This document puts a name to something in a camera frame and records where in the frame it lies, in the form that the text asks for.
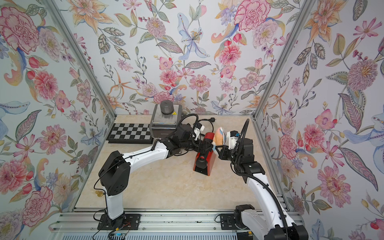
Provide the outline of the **red capsule coffee machine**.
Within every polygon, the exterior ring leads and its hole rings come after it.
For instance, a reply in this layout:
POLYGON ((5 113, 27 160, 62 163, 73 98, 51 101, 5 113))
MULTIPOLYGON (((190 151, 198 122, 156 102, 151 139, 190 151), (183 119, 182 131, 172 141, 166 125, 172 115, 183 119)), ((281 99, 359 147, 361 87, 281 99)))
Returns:
POLYGON ((213 150, 214 135, 214 133, 205 134, 204 139, 210 139, 210 151, 207 153, 197 153, 194 163, 194 171, 206 176, 211 175, 216 159, 216 155, 213 150))

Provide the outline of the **grey steel coffee machine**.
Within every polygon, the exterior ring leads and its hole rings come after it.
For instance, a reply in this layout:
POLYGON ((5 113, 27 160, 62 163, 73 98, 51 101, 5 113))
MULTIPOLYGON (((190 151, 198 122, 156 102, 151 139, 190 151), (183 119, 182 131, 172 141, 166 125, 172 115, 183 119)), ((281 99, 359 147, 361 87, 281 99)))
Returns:
POLYGON ((150 121, 150 132, 153 138, 165 138, 177 128, 182 118, 182 106, 170 100, 156 104, 150 121))

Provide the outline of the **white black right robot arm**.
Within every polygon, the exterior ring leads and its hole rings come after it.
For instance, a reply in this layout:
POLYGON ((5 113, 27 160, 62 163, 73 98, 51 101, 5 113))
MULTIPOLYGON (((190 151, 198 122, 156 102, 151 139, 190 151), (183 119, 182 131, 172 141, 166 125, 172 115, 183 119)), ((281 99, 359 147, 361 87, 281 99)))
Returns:
POLYGON ((253 140, 246 138, 249 123, 246 120, 240 132, 228 132, 227 142, 216 146, 219 159, 230 161, 231 169, 252 190, 262 211, 260 215, 251 205, 237 206, 236 225, 249 229, 255 240, 307 240, 306 228, 297 225, 282 207, 270 188, 264 168, 255 160, 253 140))

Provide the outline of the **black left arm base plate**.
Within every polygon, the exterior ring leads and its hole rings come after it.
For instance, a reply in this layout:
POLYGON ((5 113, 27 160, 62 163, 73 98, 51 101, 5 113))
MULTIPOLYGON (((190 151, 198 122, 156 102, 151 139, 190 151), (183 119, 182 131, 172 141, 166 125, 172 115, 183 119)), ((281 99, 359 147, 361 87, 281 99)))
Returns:
POLYGON ((123 214, 115 220, 111 220, 107 214, 101 216, 97 230, 120 231, 138 230, 141 220, 140 214, 123 214))

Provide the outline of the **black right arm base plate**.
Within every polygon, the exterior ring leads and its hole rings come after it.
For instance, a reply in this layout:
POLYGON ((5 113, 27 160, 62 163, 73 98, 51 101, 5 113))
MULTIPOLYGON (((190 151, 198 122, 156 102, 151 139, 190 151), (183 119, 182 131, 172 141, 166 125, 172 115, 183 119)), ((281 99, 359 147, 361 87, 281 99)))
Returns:
POLYGON ((251 230, 249 227, 246 227, 245 225, 243 226, 240 221, 235 218, 234 214, 219 214, 218 222, 220 224, 221 230, 251 230))

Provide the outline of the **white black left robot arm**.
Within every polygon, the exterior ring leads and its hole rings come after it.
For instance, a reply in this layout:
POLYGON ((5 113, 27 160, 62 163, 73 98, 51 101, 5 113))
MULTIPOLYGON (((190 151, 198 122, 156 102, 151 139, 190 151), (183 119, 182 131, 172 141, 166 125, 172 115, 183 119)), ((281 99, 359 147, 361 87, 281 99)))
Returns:
POLYGON ((202 144, 200 135, 204 125, 197 114, 181 118, 176 129, 164 138, 157 139, 151 147, 121 154, 112 152, 99 171, 97 183, 102 185, 106 200, 104 216, 107 225, 116 228, 123 225, 126 217, 123 206, 123 192, 128 186, 130 174, 146 165, 179 156, 180 151, 197 151, 202 144))

